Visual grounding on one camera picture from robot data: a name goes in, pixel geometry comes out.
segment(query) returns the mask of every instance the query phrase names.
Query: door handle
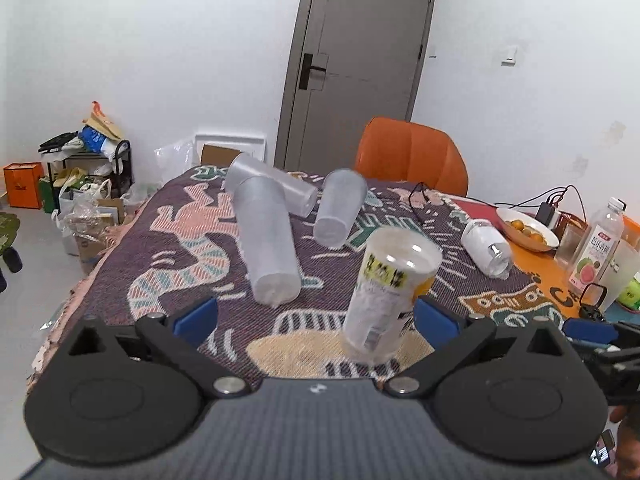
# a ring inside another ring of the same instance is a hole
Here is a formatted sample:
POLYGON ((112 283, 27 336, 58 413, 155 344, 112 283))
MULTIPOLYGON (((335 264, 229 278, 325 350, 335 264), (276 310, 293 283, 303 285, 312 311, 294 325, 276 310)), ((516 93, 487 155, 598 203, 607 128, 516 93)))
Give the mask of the door handle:
POLYGON ((309 86, 309 75, 312 70, 318 70, 318 72, 326 72, 325 68, 321 66, 313 66, 314 62, 313 54, 305 54, 302 56, 302 69, 300 70, 300 85, 298 86, 301 90, 306 90, 309 86))

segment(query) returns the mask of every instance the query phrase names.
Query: gray gripper base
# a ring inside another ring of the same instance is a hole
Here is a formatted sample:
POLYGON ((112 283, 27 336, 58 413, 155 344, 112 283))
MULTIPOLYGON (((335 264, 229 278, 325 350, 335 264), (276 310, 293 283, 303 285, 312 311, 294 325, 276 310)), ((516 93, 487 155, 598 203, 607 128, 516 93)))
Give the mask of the gray gripper base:
POLYGON ((111 468, 47 459, 30 480, 569 480, 604 479, 587 459, 526 468, 490 462, 444 438, 415 400, 370 380, 266 379, 219 400, 201 424, 155 457, 111 468))

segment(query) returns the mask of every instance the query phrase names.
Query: pink lizard design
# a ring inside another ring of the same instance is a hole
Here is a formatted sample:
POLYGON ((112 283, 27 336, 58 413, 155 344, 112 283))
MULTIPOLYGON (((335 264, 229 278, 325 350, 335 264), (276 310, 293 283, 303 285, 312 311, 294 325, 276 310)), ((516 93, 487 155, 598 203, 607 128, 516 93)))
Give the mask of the pink lizard design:
POLYGON ((227 234, 238 244, 238 225, 221 221, 235 218, 231 206, 231 195, 221 192, 216 201, 206 193, 209 184, 187 186, 185 192, 192 202, 182 206, 173 220, 173 206, 158 208, 158 217, 150 231, 174 234, 182 247, 189 251, 196 263, 184 269, 151 268, 140 274, 127 293, 129 309, 137 319, 149 312, 164 312, 160 296, 173 290, 191 288, 206 283, 215 283, 229 272, 229 257, 226 252, 207 238, 207 233, 227 234))

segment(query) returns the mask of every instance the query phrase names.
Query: white styrofoam board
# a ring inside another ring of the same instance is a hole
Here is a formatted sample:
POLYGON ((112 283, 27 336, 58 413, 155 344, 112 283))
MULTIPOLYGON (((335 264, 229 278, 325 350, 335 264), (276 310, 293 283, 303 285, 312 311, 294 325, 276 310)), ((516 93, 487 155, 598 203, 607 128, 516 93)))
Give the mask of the white styrofoam board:
POLYGON ((264 135, 254 133, 237 132, 198 132, 195 135, 196 154, 198 160, 202 156, 202 148, 205 144, 233 148, 240 152, 249 153, 253 158, 264 162, 266 141, 264 135))

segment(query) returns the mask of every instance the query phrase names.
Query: plate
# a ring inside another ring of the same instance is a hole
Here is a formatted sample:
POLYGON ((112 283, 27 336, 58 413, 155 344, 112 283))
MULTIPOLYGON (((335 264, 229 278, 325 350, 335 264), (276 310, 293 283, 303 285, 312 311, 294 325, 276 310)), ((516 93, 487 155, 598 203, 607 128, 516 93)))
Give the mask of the plate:
POLYGON ((547 251, 558 247, 558 237, 553 234, 551 229, 538 222, 535 218, 532 218, 525 213, 521 213, 520 211, 516 211, 515 209, 507 209, 504 207, 499 207, 495 212, 498 215, 498 224, 502 232, 509 240, 517 243, 520 247, 524 247, 526 250, 533 251, 535 253, 546 253, 547 251), (525 227, 530 227, 538 231, 545 239, 545 243, 532 240, 527 235, 522 234, 521 231, 518 231, 507 223, 514 220, 521 220, 525 227))

